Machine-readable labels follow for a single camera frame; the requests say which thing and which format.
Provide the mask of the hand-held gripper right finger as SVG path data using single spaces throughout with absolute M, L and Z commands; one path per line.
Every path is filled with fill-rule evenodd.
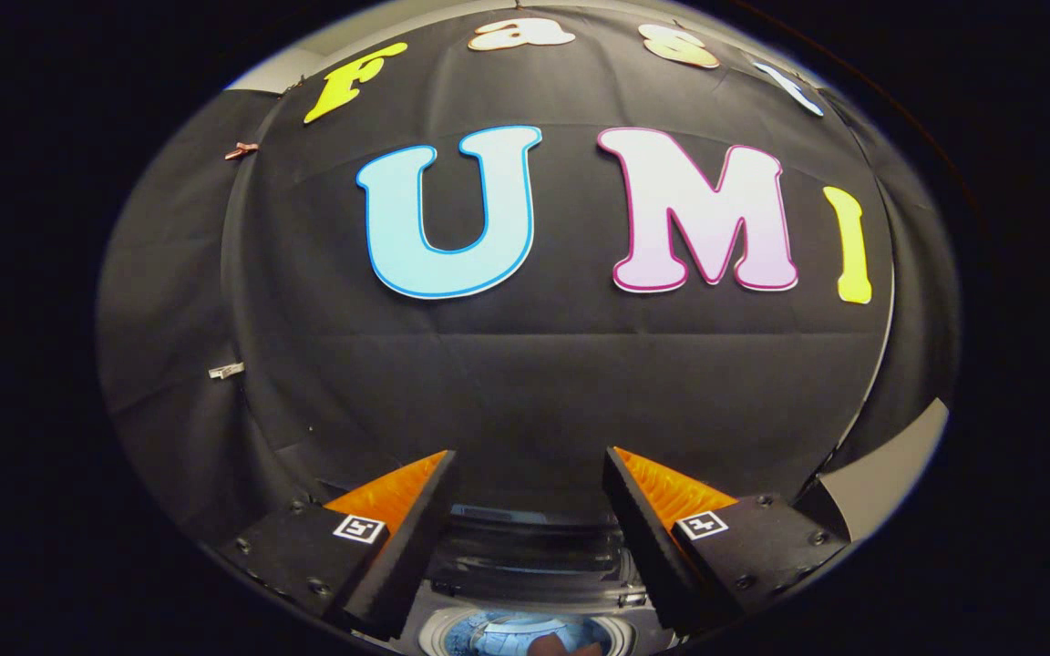
M 849 547 L 782 498 L 729 496 L 617 446 L 602 486 L 659 622 L 682 636 L 779 604 Z

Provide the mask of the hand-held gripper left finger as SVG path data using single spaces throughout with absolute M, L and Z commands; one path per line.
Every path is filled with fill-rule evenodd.
M 217 548 L 296 613 L 377 640 L 403 634 L 449 519 L 456 452 L 441 451 L 318 504 L 296 498 Z

